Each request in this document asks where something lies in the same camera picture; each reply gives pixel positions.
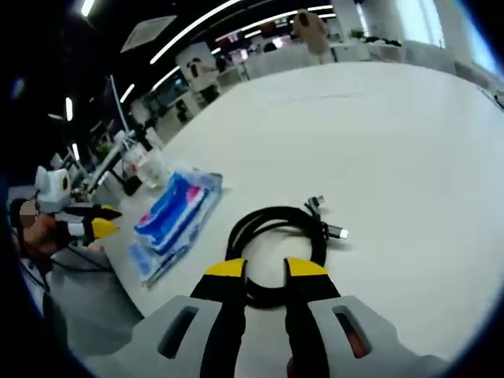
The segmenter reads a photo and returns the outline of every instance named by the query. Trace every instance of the white table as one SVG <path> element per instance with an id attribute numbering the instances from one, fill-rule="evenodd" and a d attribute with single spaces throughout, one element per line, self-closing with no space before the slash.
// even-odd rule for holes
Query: white table
<path id="1" fill-rule="evenodd" d="M 343 295 L 386 317 L 418 354 L 453 360 L 484 325 L 502 285 L 504 113 L 474 84 L 408 65 L 338 63 L 242 83 L 165 148 L 224 174 L 229 190 L 194 248 L 152 289 L 125 248 L 156 194 L 123 201 L 105 241 L 126 292 L 146 316 L 189 295 L 224 259 L 235 222 L 265 206 L 326 198 L 323 218 L 350 230 L 328 250 Z M 282 259 L 309 243 L 270 232 L 247 250 L 256 282 L 283 283 Z M 284 310 L 246 309 L 236 376 L 284 376 Z"/>

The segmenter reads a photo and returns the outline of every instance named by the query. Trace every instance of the coiled cable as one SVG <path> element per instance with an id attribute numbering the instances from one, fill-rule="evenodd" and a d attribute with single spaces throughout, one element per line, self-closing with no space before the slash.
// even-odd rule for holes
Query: coiled cable
<path id="1" fill-rule="evenodd" d="M 330 226 L 321 221 L 318 206 L 323 197 L 312 197 L 305 206 L 310 214 L 290 206 L 274 206 L 254 211 L 242 218 L 229 235 L 226 260 L 243 256 L 243 251 L 250 241 L 262 234 L 280 227 L 293 227 L 309 238 L 312 247 L 310 260 L 324 266 L 327 256 L 327 241 L 330 237 L 346 239 L 348 231 Z M 260 309 L 270 309 L 285 305 L 285 287 L 263 287 L 247 277 L 247 304 Z"/>

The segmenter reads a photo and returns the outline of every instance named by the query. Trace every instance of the window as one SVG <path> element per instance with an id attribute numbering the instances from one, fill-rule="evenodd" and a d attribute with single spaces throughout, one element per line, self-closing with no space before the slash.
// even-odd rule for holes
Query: window
<path id="1" fill-rule="evenodd" d="M 446 48 L 444 43 L 443 28 L 439 20 L 438 10 L 435 7 L 434 0 L 420 0 L 420 5 L 427 21 L 428 33 L 433 45 Z"/>
<path id="2" fill-rule="evenodd" d="M 359 15 L 359 19 L 361 20 L 362 31 L 364 32 L 364 37 L 369 37 L 370 34 L 369 34 L 368 23 L 365 20 L 364 12 L 362 12 L 362 6 L 360 4 L 357 4 L 357 13 Z"/>
<path id="3" fill-rule="evenodd" d="M 434 0 L 395 0 L 395 3 L 406 39 L 445 47 Z"/>
<path id="4" fill-rule="evenodd" d="M 498 69 L 498 63 L 480 31 L 469 18 L 465 20 L 465 23 L 469 35 L 472 59 L 487 71 L 502 77 L 502 73 Z"/>

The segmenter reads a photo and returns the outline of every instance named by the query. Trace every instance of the person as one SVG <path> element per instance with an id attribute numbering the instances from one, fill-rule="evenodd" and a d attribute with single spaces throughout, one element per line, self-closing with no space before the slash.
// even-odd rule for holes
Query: person
<path id="1" fill-rule="evenodd" d="M 312 64 L 332 63 L 325 24 L 318 15 L 306 10 L 305 2 L 300 1 L 301 9 L 294 17 L 294 33 L 306 44 Z"/>
<path id="2" fill-rule="evenodd" d="M 38 213 L 33 201 L 16 197 L 9 210 L 24 282 L 58 342 L 89 358 L 111 354 L 131 341 L 132 329 L 143 317 L 99 244 L 66 246 L 54 217 Z"/>
<path id="3" fill-rule="evenodd" d="M 192 75 L 191 85 L 193 89 L 200 93 L 207 104 L 211 104 L 219 97 L 219 92 L 213 84 L 212 72 L 216 72 L 216 68 L 204 65 L 202 60 L 195 57 L 187 64 Z"/>

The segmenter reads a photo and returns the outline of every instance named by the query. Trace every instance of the cable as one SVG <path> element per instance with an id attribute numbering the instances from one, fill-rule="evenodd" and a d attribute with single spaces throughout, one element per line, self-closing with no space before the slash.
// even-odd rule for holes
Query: cable
<path id="1" fill-rule="evenodd" d="M 82 258 L 83 260 L 86 260 L 90 264 L 96 266 L 97 268 L 103 269 L 104 271 L 107 271 L 107 272 L 112 272 L 112 268 L 106 268 L 105 266 L 97 263 L 96 261 L 93 261 L 91 258 L 86 257 L 80 251 L 78 251 L 77 249 L 75 249 L 73 246 L 68 245 L 67 248 L 69 250 L 71 250 L 74 254 L 76 254 L 77 256 L 79 256 L 80 258 Z"/>
<path id="2" fill-rule="evenodd" d="M 69 272 L 75 272 L 75 273 L 98 273 L 98 272 L 112 272 L 111 269 L 103 268 L 103 269 L 81 269 L 81 268 L 75 268 L 73 266 L 68 266 L 65 264 L 60 263 L 57 260 L 53 259 L 53 264 L 62 267 L 63 269 L 68 270 Z"/>
<path id="3" fill-rule="evenodd" d="M 327 240 L 330 237 L 346 239 L 348 231 L 329 226 L 320 219 L 318 206 L 322 197 L 310 198 L 305 206 L 312 215 L 290 206 L 267 207 L 250 213 L 241 219 L 229 235 L 226 260 L 240 258 L 247 244 L 263 232 L 280 227 L 294 227 L 309 238 L 312 246 L 310 260 L 324 266 L 327 255 Z M 285 287 L 263 287 L 250 278 L 246 280 L 247 304 L 261 309 L 283 306 L 286 302 Z"/>

